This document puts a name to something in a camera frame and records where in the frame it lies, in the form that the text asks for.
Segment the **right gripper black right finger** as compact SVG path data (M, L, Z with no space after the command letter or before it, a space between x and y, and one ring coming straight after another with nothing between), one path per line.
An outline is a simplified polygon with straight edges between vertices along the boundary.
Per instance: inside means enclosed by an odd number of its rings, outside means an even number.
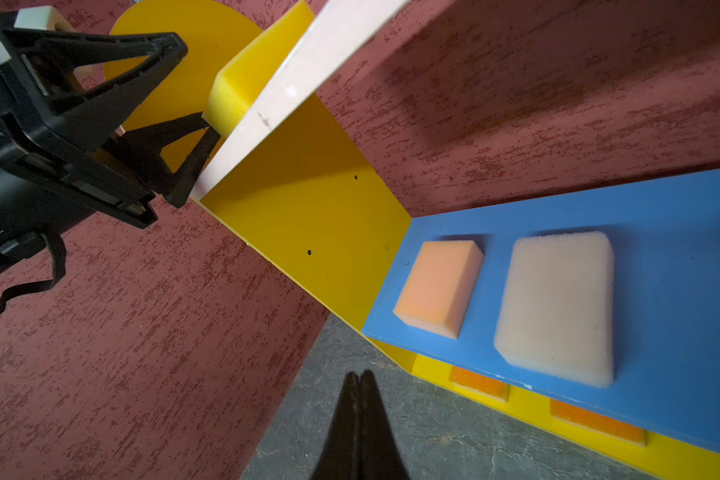
M360 479L409 479L382 397L370 370L360 377L358 469Z

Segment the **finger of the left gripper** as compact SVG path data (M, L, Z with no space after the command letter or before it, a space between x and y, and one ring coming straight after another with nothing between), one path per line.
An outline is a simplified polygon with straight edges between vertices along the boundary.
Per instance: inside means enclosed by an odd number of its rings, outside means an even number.
M43 146L101 146L179 65L188 47L176 33L94 35L5 28L1 72L16 121Z
M162 156L162 150L200 130L203 131L200 140L179 168L172 171ZM130 168L150 190L162 195L172 206L181 208L220 139L220 134L198 112L127 131L123 135L113 135L103 148Z

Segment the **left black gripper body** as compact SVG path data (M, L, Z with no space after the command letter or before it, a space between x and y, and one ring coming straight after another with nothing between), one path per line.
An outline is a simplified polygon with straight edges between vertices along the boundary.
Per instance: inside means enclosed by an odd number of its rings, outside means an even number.
M2 12L5 28L70 32L55 11ZM103 148L120 126L90 151L34 142L16 121L17 101L1 72L8 60L0 42L0 274L94 213L138 228L154 223L157 193Z

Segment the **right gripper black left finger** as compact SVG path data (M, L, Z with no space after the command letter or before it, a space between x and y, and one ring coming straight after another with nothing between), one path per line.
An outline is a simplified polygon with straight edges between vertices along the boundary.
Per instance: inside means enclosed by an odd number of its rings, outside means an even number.
M349 372L312 479L359 478L359 376Z

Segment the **orange sponge yellow base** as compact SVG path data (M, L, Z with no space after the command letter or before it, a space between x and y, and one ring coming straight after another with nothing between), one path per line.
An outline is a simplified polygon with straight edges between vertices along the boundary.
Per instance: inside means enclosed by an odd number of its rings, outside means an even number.
M507 402L509 397L507 383L456 366L451 369L449 381L461 389L501 402Z
M638 446L646 445L646 432L642 428L609 418L562 401L550 401L550 414L566 424L607 435Z

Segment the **salmon orange sponge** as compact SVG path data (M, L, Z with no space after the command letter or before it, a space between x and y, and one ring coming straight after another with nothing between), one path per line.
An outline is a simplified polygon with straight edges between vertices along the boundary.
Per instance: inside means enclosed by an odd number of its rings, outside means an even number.
M393 313L408 326L456 340L483 261L472 240L423 243Z

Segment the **beige pink sponge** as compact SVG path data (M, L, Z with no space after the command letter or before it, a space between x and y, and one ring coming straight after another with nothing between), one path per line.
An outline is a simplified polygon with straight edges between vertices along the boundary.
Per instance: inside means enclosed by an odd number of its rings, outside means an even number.
M611 386L614 272L602 232L517 240L494 337L498 353L515 367Z

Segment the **yellow square sponge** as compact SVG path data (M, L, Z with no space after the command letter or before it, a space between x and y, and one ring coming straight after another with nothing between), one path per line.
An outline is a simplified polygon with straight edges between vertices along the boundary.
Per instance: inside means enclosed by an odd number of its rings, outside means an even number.
M239 124L314 18L306 2L297 2L217 73L203 118L221 137Z

